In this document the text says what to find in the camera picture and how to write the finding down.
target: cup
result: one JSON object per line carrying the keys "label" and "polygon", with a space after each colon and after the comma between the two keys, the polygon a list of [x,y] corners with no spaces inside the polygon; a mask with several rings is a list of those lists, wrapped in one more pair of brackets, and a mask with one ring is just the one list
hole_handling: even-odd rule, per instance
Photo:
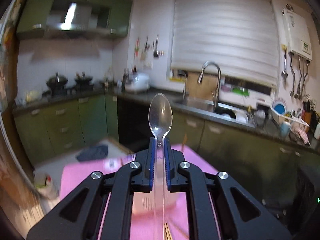
{"label": "cup", "polygon": [[280,125],[280,136],[281,137],[286,137],[290,132],[290,128],[291,128],[291,124],[286,122],[286,121],[284,121]]}

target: hanging ladle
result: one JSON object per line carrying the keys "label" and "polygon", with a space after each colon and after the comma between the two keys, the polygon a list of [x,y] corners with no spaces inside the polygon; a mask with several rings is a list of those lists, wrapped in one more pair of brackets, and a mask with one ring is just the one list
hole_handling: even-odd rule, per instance
{"label": "hanging ladle", "polygon": [[299,78],[299,82],[298,82],[297,93],[294,95],[295,99],[300,97],[300,82],[301,82],[301,79],[302,79],[302,72],[301,72],[301,68],[300,68],[300,63],[301,63],[301,57],[299,56],[298,57],[298,68],[299,68],[299,71],[300,71],[300,78]]}
{"label": "hanging ladle", "polygon": [[294,81],[296,79],[296,76],[295,76],[293,68],[292,68],[292,56],[293,56],[293,53],[290,52],[289,54],[290,54],[290,68],[291,68],[291,73],[292,73],[292,76],[293,76],[292,90],[290,91],[289,94],[290,94],[291,97],[293,97],[293,95],[294,95]]}
{"label": "hanging ladle", "polygon": [[309,72],[309,64],[310,64],[310,61],[307,60],[307,72],[306,72],[306,74],[305,74],[304,77],[303,77],[302,90],[301,90],[300,97],[299,97],[300,100],[302,99],[303,89],[305,88],[305,87],[304,87],[304,86],[305,86],[304,82],[306,81],[306,77],[307,77],[308,72]]}

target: pot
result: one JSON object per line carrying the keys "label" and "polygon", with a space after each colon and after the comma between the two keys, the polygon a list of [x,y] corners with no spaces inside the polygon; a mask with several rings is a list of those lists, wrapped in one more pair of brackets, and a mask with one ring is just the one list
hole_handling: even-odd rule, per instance
{"label": "pot", "polygon": [[68,79],[65,76],[59,75],[58,72],[55,76],[50,77],[46,84],[51,90],[62,88],[68,83]]}
{"label": "pot", "polygon": [[75,81],[78,85],[89,85],[93,78],[92,76],[86,76],[84,72],[82,72],[82,77],[78,72],[76,73],[76,76]]}

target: white tile wall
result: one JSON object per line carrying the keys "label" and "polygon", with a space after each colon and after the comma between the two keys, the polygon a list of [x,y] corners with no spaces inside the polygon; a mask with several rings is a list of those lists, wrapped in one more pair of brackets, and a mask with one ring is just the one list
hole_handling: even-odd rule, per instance
{"label": "white tile wall", "polygon": [[18,97],[30,90],[47,90],[46,81],[56,72],[75,84],[76,72],[102,79],[112,64],[111,40],[43,40],[20,42],[18,56]]}

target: bottle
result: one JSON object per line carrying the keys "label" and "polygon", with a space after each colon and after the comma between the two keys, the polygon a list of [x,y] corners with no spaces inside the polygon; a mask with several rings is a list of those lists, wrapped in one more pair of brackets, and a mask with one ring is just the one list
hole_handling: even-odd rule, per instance
{"label": "bottle", "polygon": [[319,138],[320,138],[320,121],[317,124],[317,127],[315,130],[315,133],[313,134],[313,137],[316,138],[317,140],[319,140]]}

